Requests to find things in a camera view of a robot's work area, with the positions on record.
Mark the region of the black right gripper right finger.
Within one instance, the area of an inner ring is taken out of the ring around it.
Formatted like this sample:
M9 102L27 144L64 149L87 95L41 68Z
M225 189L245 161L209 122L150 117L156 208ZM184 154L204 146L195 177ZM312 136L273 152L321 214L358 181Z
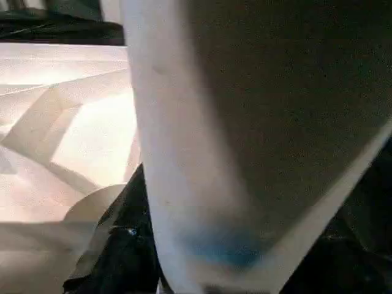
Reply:
M348 226L334 218L283 287L284 293L391 293Z

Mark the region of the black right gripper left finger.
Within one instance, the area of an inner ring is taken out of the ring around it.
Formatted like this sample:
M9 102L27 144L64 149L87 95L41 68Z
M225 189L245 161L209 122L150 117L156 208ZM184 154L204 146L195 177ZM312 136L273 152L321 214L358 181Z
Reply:
M64 293L155 293L160 279L143 166L100 218Z

